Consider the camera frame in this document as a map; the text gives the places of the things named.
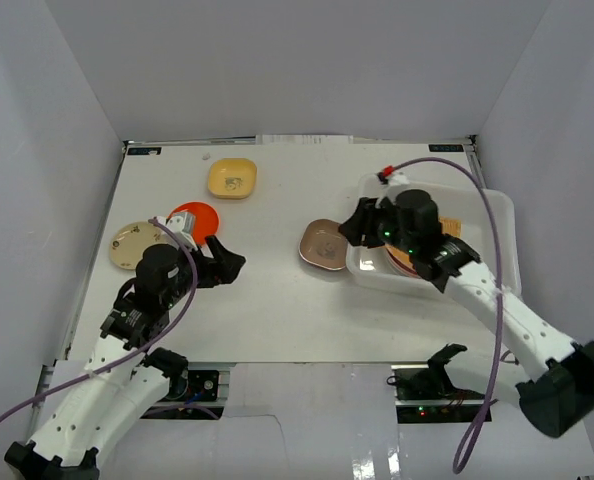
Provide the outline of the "brown square plate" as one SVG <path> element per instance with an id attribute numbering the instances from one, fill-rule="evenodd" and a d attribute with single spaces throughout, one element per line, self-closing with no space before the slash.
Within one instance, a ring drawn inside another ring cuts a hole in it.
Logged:
<path id="1" fill-rule="evenodd" d="M 330 219 L 310 222 L 300 240 L 300 258 L 311 266 L 327 271 L 346 268 L 347 239 L 339 232 L 340 224 Z"/>

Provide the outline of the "pink round plate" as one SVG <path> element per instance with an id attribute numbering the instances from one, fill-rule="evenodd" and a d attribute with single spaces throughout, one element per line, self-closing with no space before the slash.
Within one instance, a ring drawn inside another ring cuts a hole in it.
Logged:
<path id="1" fill-rule="evenodd" d="M 384 246 L 383 250 L 386 259 L 399 274 L 409 278 L 419 279 L 419 275 L 413 267 L 412 261 L 407 253 L 390 245 Z"/>

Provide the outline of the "orange round plate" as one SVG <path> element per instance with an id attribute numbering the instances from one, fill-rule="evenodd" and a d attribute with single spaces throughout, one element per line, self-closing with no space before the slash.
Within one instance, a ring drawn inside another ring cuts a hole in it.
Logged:
<path id="1" fill-rule="evenodd" d="M 220 219 L 217 211 L 211 205 L 199 201 L 187 202 L 176 207 L 168 215 L 168 219 L 183 213 L 188 213 L 194 217 L 191 234 L 197 245 L 205 245 L 208 236 L 217 234 Z"/>

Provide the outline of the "yellow square plate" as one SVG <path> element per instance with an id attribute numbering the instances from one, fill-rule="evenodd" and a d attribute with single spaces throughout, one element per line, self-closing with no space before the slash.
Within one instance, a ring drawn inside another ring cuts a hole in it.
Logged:
<path id="1" fill-rule="evenodd" d="M 249 197 L 256 186 L 257 166 L 247 158 L 223 158 L 208 173 L 208 191 L 221 199 L 240 200 Z"/>

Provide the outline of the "beige patterned round plate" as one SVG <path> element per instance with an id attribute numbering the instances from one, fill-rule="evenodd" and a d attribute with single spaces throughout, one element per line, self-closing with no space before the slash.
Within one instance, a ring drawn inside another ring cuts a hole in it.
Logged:
<path id="1" fill-rule="evenodd" d="M 149 222 L 135 222 L 123 227 L 110 241 L 109 258 L 118 268 L 134 270 L 144 251 L 159 244 L 161 231 Z"/>

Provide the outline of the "woven bamboo tray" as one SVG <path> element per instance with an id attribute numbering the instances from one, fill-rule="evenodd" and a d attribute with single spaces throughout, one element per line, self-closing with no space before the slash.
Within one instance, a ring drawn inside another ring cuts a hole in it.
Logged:
<path id="1" fill-rule="evenodd" d="M 439 221 L 442 225 L 444 234 L 460 238 L 462 233 L 462 221 L 455 218 L 440 216 Z"/>

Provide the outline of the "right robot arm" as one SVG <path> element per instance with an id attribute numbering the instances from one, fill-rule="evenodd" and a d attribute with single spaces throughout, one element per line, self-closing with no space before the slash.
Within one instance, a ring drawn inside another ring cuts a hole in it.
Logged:
<path id="1" fill-rule="evenodd" d="M 594 411 L 594 341 L 579 343 L 505 292 L 500 273 L 444 232 L 427 192 L 362 197 L 338 231 L 353 247 L 388 245 L 406 253 L 421 279 L 486 325 L 526 372 L 514 387 L 518 406 L 542 434 L 559 438 Z"/>

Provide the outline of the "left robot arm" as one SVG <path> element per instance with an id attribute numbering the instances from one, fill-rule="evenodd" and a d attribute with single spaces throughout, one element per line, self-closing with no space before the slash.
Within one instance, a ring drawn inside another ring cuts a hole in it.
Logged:
<path id="1" fill-rule="evenodd" d="M 171 324 L 170 310 L 187 309 L 199 288 L 233 283 L 244 256 L 214 236 L 210 252 L 155 244 L 120 289 L 83 369 L 46 423 L 25 443 L 15 442 L 4 460 L 19 479 L 97 479 L 122 437 L 162 398 L 188 387 L 188 361 L 155 348 Z"/>

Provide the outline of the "white plastic bin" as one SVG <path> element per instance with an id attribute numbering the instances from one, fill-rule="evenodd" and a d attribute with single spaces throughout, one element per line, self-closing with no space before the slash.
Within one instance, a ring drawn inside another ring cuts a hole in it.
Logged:
<path id="1" fill-rule="evenodd" d="M 480 256 L 491 271 L 496 270 L 495 244 L 489 220 L 493 214 L 501 248 L 503 285 L 516 296 L 522 292 L 515 231 L 513 202 L 504 193 L 485 189 L 478 191 L 473 184 L 464 188 L 413 180 L 411 189 L 430 194 L 438 206 L 439 216 L 462 221 L 460 239 Z M 443 301 L 445 297 L 430 283 L 399 274 L 388 262 L 383 247 L 367 249 L 350 246 L 346 266 L 356 282 L 367 288 L 400 295 Z"/>

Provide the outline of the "right table label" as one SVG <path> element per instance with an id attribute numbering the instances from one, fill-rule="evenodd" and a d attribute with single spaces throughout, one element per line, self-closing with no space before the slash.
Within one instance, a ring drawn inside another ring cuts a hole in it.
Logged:
<path id="1" fill-rule="evenodd" d="M 429 144 L 430 152 L 441 152 L 441 153 L 457 153 L 463 152 L 464 147 L 461 144 Z"/>

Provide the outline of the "table label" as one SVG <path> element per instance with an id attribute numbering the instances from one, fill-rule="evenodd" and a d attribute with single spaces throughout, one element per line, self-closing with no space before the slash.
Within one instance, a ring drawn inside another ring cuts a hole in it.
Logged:
<path id="1" fill-rule="evenodd" d="M 162 151 L 161 147 L 130 147 L 126 151 L 127 156 L 157 156 Z"/>
<path id="2" fill-rule="evenodd" d="M 461 144 L 429 144 L 430 152 L 441 152 L 441 153 L 457 153 L 463 152 L 464 147 Z"/>

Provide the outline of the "papers at back edge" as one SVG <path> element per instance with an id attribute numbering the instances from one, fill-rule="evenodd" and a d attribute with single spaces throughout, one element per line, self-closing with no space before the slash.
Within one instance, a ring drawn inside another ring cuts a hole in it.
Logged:
<path id="1" fill-rule="evenodd" d="M 352 135 L 328 134 L 260 134 L 257 145 L 347 145 L 354 143 Z"/>

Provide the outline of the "left table label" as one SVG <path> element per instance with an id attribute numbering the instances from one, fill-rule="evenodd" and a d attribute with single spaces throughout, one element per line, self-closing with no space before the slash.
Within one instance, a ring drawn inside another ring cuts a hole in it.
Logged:
<path id="1" fill-rule="evenodd" d="M 130 147 L 126 151 L 127 156 L 157 156 L 162 151 L 161 147 Z"/>

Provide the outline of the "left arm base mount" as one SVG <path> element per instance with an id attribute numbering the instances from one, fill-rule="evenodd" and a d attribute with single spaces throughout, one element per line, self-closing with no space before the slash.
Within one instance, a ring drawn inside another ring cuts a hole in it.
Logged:
<path id="1" fill-rule="evenodd" d="M 158 420 L 219 420 L 218 370 L 192 369 L 188 360 L 163 348 L 146 356 L 143 366 L 159 370 L 168 381 L 168 391 L 142 416 Z"/>

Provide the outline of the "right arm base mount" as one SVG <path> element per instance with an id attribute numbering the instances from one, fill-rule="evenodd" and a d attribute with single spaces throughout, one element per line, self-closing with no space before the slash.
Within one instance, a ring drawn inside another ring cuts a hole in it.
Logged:
<path id="1" fill-rule="evenodd" d="M 399 425 L 470 423 L 484 399 L 483 388 L 457 388 L 449 379 L 446 366 L 467 347 L 448 344 L 419 366 L 395 365 L 386 379 L 394 389 Z"/>

